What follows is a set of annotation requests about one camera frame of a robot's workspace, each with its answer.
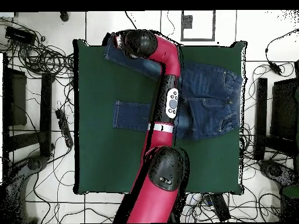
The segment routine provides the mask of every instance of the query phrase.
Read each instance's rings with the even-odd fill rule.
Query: green table
[[[74,41],[78,50],[79,149],[75,191],[129,192],[140,166],[145,134],[112,128],[115,100],[151,103],[155,82],[104,59],[101,46]],[[182,47],[186,60],[218,65],[241,75],[244,42],[233,47]],[[187,192],[238,191],[239,129],[197,142],[177,140],[190,157]]]

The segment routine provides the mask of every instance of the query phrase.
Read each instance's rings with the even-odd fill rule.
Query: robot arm
[[[114,223],[167,222],[182,181],[182,157],[171,148],[178,114],[179,50],[174,43],[148,30],[115,34],[114,46],[129,58],[145,58],[162,65],[141,152],[140,169],[131,192],[125,195]]]

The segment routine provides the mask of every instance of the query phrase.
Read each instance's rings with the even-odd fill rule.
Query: black cable
[[[135,24],[134,24],[134,22],[132,21],[132,19],[129,17],[129,15],[127,14],[127,11],[125,11],[124,13],[126,13],[126,16],[128,17],[128,19],[131,21],[131,23],[133,24],[133,26],[135,27],[135,29],[137,29],[136,28],[136,26],[135,26]]]
[[[173,26],[173,31],[172,31],[172,33],[170,33],[169,35],[173,35],[173,33],[175,32],[175,25],[173,25],[173,23],[171,22],[171,20],[169,20],[169,21],[170,21],[171,25]]]
[[[259,197],[259,201],[258,201],[258,204],[259,204],[259,212],[260,212],[260,215],[261,215],[261,217],[262,217],[262,219],[263,219],[264,222],[267,222],[267,221],[266,221],[266,219],[264,218],[264,214],[263,214],[263,212],[262,212],[262,207],[260,206],[260,205],[261,205],[260,201],[261,201],[261,199],[262,199],[264,196],[267,196],[267,195],[274,196],[274,197],[276,197],[276,198],[280,201],[280,197],[278,197],[277,195],[275,195],[275,194],[273,194],[273,193],[265,193],[265,194],[263,194],[263,195],[261,195],[261,196]]]
[[[37,181],[39,180],[39,173],[37,173],[37,178],[36,178],[36,181],[35,181],[35,184],[33,186],[33,191],[34,191],[34,194],[37,198],[39,198],[40,200],[42,200],[43,202],[45,202],[48,206],[49,206],[49,209],[48,209],[48,212],[45,214],[44,218],[41,220],[40,224],[43,224],[46,216],[48,215],[48,213],[50,212],[50,209],[51,209],[51,205],[48,201],[44,200],[43,198],[41,198],[40,196],[37,195],[35,189],[36,189],[36,184],[37,184]]]

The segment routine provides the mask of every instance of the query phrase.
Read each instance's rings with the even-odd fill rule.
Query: jeans
[[[154,82],[162,71],[157,62],[127,58],[122,50],[114,47],[112,38],[105,48],[105,58],[132,68]],[[179,79],[182,91],[179,115],[175,120],[176,137],[196,141],[217,137],[239,127],[242,81],[240,76],[227,69],[184,61]],[[113,128],[146,132],[150,107],[150,104],[116,100]]]

